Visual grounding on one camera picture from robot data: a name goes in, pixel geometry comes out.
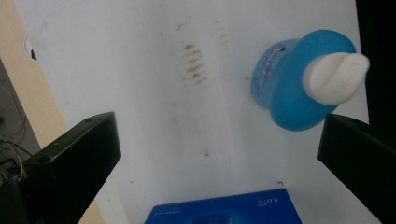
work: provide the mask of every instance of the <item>white surface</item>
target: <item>white surface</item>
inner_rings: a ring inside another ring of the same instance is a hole
[[[340,105],[352,98],[365,79],[368,68],[368,59],[359,53],[322,56],[305,69],[304,90],[324,105]]]
[[[16,2],[68,127],[116,111],[122,159],[97,197],[106,223],[278,181],[303,223],[377,223],[316,160],[322,124],[282,130],[249,89],[279,40],[331,29],[359,47],[354,0]],[[367,121],[364,90],[336,113]]]

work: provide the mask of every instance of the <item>blue plastic bottle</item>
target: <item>blue plastic bottle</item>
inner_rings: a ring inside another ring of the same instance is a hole
[[[356,50],[347,37],[329,30],[318,30],[301,39],[291,39],[274,44],[259,59],[253,74],[251,94],[255,102],[269,109],[273,121],[282,128],[303,131],[314,127],[324,120],[328,113],[332,113],[338,105],[320,103],[318,99],[308,95],[307,90],[304,89],[304,73],[310,64],[314,64],[313,62],[321,57],[339,52],[353,54],[356,53]],[[317,67],[320,67],[324,73],[332,70],[325,69],[326,67],[334,65],[334,63],[326,63],[323,68],[323,64],[325,63],[319,63]],[[343,69],[343,73],[348,73],[351,70],[349,67],[345,69],[345,66]],[[328,79],[333,76],[333,74],[322,75],[317,72],[319,69],[315,66],[311,70],[318,73],[316,76],[321,80],[320,85],[326,85]],[[338,73],[338,79],[348,76],[348,74],[340,74],[341,72],[336,68],[334,68],[334,73]],[[333,79],[333,82],[338,82],[335,84],[338,85],[338,89],[345,88],[345,85],[350,82],[347,80],[346,84],[345,81],[340,84],[337,78]],[[326,88],[329,89],[326,86],[323,88],[319,86],[318,90]]]

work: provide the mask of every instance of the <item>bottle cap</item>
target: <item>bottle cap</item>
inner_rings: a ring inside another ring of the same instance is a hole
[[[369,60],[358,53],[332,53],[315,59],[305,69],[305,93],[324,105],[348,101],[363,82]]]

